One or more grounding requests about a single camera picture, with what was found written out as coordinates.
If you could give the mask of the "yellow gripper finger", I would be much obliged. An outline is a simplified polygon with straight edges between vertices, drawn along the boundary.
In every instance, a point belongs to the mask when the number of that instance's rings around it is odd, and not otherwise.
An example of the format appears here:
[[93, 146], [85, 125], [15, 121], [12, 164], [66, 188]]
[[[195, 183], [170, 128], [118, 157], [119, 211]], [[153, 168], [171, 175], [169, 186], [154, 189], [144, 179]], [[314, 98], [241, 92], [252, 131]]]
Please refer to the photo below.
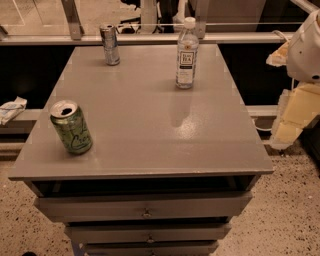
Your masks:
[[276, 51], [268, 56], [266, 63], [275, 67], [285, 66], [287, 63], [288, 46], [288, 42], [282, 44]]
[[291, 146], [320, 114], [320, 84], [300, 82], [280, 95], [277, 117], [271, 129], [270, 145], [277, 150]]

